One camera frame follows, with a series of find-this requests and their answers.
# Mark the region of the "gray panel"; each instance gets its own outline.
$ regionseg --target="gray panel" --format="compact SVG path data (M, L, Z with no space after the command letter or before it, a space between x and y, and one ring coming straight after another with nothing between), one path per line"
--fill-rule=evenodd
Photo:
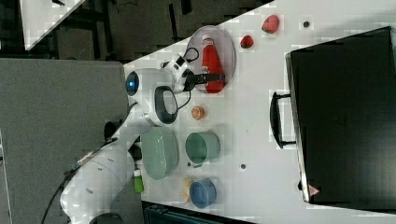
M104 143L108 120L125 118L121 64L0 60L0 71L0 128L12 221L39 223L64 171ZM140 195L123 193L118 203L120 213L136 213L143 220ZM58 195L46 223L66 219Z

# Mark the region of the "red object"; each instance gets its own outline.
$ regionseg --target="red object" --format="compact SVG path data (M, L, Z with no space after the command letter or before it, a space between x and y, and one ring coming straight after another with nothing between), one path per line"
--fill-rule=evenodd
M245 35L241 40L242 49L250 49L254 44L253 38L250 35Z
M216 51L216 47L214 41L210 36L204 35L203 38L204 50L203 50L203 59L202 59L202 67L207 67L209 74L220 74L223 75L221 62L218 56L218 52ZM208 93L218 93L224 87L224 80L220 81L210 81L206 85L206 91Z
M314 188L314 187L312 187L310 185L308 185L308 190L309 190L309 195L311 197L320 193L320 189L316 189L316 188Z
M262 25L262 30L268 34L273 34L279 28L279 18L275 15L268 17Z

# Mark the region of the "briefcase handle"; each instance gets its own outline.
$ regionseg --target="briefcase handle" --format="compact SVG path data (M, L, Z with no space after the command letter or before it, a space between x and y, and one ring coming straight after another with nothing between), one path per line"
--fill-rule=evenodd
M270 107L270 122L271 122L271 129L274 135L274 138L280 148L286 145L296 144L295 141L286 142L283 141L282 137L282 125L280 123L280 113L279 113L279 104L277 103L278 100L283 98L289 98L290 94L277 94L274 92L273 98L271 100L271 107Z

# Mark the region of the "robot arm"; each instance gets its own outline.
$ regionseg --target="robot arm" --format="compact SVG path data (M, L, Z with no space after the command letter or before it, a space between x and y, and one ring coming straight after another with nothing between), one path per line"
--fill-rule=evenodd
M137 104L111 137L112 142L78 161L76 174L61 195L62 209L72 224L89 224L110 213L111 204L134 173L128 149L151 127L176 120L174 91L184 89L188 69L188 63L177 55L165 68L135 70L126 78L127 93Z

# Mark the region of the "black cable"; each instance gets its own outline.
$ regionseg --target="black cable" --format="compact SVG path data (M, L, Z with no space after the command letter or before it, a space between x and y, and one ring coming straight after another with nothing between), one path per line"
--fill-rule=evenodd
M53 200L55 200L56 195L58 195L59 191L62 189L62 187L64 186L64 184L66 183L66 181L69 180L69 179L71 179L71 178L73 177L73 175L74 175L75 172L76 172L76 171L71 171L71 172L67 172L67 173L65 174L66 176L64 177L64 181L62 181L62 184L56 189L55 193L52 195L52 198L51 198L50 201L49 201L49 205L47 206L46 212L44 213L44 216L43 216L43 218L41 219L41 224L44 224L44 221L46 220L46 217L47 217L47 213L49 212L50 206L52 205Z
M183 106L185 106L186 104L188 104L189 101L190 101L190 99L191 99L191 91L189 91L189 99L187 100L187 102L186 102L184 105L181 105L180 107L178 107L177 110L183 108Z
M187 59L186 61L187 61L188 63L193 62L193 61L195 61L195 60L197 60L197 59L199 58L199 51L198 51L198 49L196 49L196 48L188 48L188 49L186 49L186 52L184 53L183 58L186 58L187 53L188 53L190 50L192 50L192 49L195 50L195 52L197 52L197 56L196 56L194 59Z
M114 6L116 7L117 14L120 13L119 6L125 6L125 5L129 5L129 4L134 5L134 6L137 6L137 3L134 3L134 2L126 2L126 3L120 3L120 4L114 5Z

